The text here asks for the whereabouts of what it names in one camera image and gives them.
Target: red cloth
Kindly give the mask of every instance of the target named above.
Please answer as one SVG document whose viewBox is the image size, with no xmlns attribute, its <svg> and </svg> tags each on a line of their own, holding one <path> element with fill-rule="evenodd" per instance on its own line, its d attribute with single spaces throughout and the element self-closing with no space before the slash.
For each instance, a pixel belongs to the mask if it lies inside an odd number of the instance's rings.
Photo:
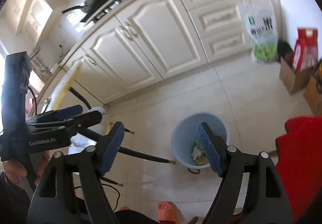
<svg viewBox="0 0 322 224">
<path fill-rule="evenodd" d="M 285 126 L 289 133 L 276 139 L 276 168 L 296 222 L 322 187 L 322 117 L 293 118 Z"/>
</svg>

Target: cardboard box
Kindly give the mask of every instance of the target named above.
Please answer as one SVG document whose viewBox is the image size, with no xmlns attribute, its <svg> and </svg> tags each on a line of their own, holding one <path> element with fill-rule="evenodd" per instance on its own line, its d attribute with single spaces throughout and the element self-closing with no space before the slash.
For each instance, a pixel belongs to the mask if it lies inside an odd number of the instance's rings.
<svg viewBox="0 0 322 224">
<path fill-rule="evenodd" d="M 285 58 L 281 58 L 280 79 L 284 83 L 289 94 L 304 89 L 311 78 L 314 67 L 295 72 L 292 68 L 294 53 L 288 53 Z"/>
<path fill-rule="evenodd" d="M 314 115 L 322 115 L 322 94 L 317 91 L 317 80 L 312 76 L 304 92 L 304 98 Z"/>
</svg>

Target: red package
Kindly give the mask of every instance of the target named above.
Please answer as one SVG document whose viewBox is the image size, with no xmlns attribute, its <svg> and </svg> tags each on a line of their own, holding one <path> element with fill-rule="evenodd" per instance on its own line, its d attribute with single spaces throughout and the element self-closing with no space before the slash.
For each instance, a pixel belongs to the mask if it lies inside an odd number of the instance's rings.
<svg viewBox="0 0 322 224">
<path fill-rule="evenodd" d="M 293 69 L 301 71 L 315 66 L 318 57 L 318 29 L 298 28 Z"/>
</svg>

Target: plastic bag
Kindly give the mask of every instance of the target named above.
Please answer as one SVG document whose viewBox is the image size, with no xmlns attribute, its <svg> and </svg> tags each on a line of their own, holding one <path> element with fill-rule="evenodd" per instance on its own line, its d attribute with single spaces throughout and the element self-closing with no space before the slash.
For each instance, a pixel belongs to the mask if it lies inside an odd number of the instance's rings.
<svg viewBox="0 0 322 224">
<path fill-rule="evenodd" d="M 253 61 L 277 60 L 278 32 L 271 1 L 246 2 L 240 5 L 240 11 L 251 38 Z"/>
</svg>

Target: blue trash can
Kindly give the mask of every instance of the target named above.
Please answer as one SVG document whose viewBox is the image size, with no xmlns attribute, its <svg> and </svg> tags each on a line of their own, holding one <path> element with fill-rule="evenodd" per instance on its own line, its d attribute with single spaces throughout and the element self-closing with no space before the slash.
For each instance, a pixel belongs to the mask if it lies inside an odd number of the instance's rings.
<svg viewBox="0 0 322 224">
<path fill-rule="evenodd" d="M 199 174 L 200 169 L 209 167 L 209 164 L 197 165 L 192 159 L 191 152 L 198 138 L 198 127 L 206 122 L 213 133 L 221 136 L 229 145 L 230 134 L 227 125 L 217 116 L 210 113 L 198 113 L 184 119 L 174 130 L 171 139 L 171 150 L 177 161 L 186 166 L 189 172 Z"/>
</svg>

